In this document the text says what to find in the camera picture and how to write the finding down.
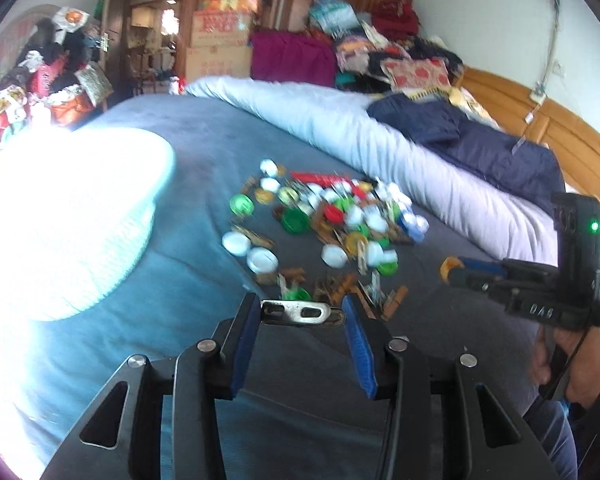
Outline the right hand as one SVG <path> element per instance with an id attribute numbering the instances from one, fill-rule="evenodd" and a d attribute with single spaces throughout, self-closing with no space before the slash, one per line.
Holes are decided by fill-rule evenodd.
<path id="1" fill-rule="evenodd" d="M 587 334 L 555 328 L 555 344 L 571 358 L 566 398 L 588 410 L 600 396 L 600 328 Z M 550 358 L 546 350 L 545 328 L 540 326 L 532 353 L 530 374 L 535 385 L 550 382 Z"/>

